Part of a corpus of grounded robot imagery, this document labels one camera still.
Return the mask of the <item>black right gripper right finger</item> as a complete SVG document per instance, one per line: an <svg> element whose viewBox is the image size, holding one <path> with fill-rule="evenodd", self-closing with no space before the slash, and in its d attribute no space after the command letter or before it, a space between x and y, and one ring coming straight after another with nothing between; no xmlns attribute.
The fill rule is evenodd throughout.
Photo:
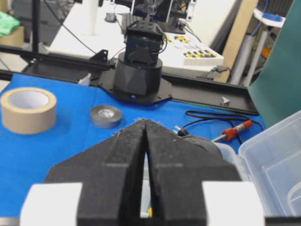
<svg viewBox="0 0 301 226"><path fill-rule="evenodd" d="M153 121L146 121L145 135L153 220L160 226L206 225L202 182L241 181L236 167Z"/></svg>

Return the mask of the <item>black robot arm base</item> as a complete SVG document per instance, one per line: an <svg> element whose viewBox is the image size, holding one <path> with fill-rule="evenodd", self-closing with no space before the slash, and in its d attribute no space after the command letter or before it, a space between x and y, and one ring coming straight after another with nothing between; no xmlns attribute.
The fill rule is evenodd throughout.
<svg viewBox="0 0 301 226"><path fill-rule="evenodd" d="M98 85L120 101L151 105L172 98L172 84L162 78L158 55L163 32L150 18L126 28L126 50L119 53L115 68L103 72Z"/></svg>

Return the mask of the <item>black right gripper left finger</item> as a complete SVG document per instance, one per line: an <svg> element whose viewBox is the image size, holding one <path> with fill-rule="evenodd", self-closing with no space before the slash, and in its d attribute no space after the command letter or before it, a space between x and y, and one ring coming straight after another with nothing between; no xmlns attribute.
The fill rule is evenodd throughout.
<svg viewBox="0 0 301 226"><path fill-rule="evenodd" d="M44 183L83 184L77 225L125 226L139 218L144 135L144 122L136 122L49 170Z"/></svg>

